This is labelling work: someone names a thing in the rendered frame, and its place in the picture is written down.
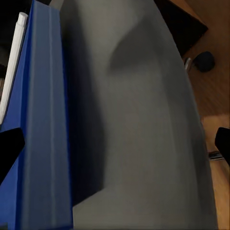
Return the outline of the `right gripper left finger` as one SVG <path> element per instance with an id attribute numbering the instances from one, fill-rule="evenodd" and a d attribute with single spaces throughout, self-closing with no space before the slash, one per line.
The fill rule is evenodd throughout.
<path id="1" fill-rule="evenodd" d="M 0 133 L 0 185 L 24 146 L 20 127 Z"/>

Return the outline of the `pen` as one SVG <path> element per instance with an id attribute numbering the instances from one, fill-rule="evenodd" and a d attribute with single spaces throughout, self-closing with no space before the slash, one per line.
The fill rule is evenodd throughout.
<path id="1" fill-rule="evenodd" d="M 14 83 L 14 78 L 16 75 L 16 70 L 21 55 L 22 44 L 25 39 L 25 33 L 28 27 L 28 18 L 24 12 L 19 12 L 18 21 L 16 22 L 16 27 L 14 30 L 14 36 L 11 46 L 11 52 L 9 56 L 9 62 L 6 72 L 6 77 L 4 79 L 2 96 L 0 97 L 0 124 L 2 125 L 10 104 L 12 87 Z"/>

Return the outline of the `folder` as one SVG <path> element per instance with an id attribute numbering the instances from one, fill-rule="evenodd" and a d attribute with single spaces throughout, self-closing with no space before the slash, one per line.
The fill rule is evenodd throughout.
<path id="1" fill-rule="evenodd" d="M 0 185 L 0 230 L 72 229 L 68 96 L 60 13 L 32 0 L 0 133 L 25 141 Z"/>

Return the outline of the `swivel chair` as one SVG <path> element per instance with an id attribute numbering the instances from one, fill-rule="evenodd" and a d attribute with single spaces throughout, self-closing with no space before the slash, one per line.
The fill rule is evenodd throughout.
<path id="1" fill-rule="evenodd" d="M 60 13 L 73 228 L 219 230 L 191 65 L 153 0 L 51 0 Z M 11 47 L 0 42 L 0 65 Z"/>

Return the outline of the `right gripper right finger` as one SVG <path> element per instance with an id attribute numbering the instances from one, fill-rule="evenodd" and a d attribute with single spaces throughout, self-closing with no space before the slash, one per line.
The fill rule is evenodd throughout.
<path id="1" fill-rule="evenodd" d="M 230 129 L 219 127 L 215 145 L 230 166 Z"/>

